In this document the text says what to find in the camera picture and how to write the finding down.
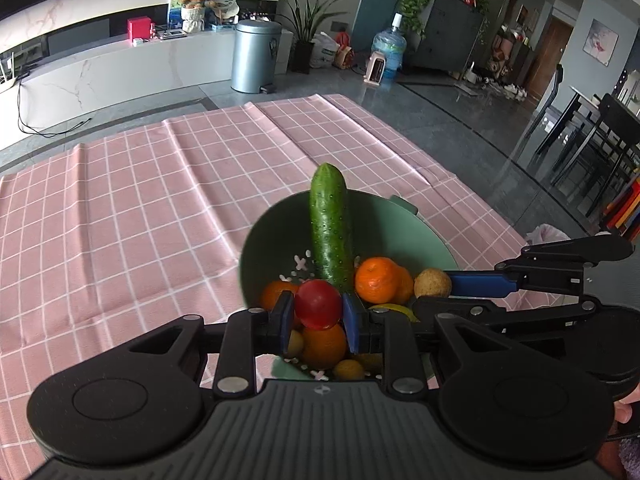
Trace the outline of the person's hand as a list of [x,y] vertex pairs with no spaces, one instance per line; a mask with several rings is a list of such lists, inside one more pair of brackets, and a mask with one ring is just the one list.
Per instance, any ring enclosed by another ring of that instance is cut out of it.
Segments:
[[635,403],[640,400],[640,386],[634,388],[632,393],[629,393],[628,396],[625,396],[623,399],[620,399],[614,403],[615,408],[615,420],[620,424],[626,424],[631,420],[632,415],[634,414],[634,408],[632,407]]

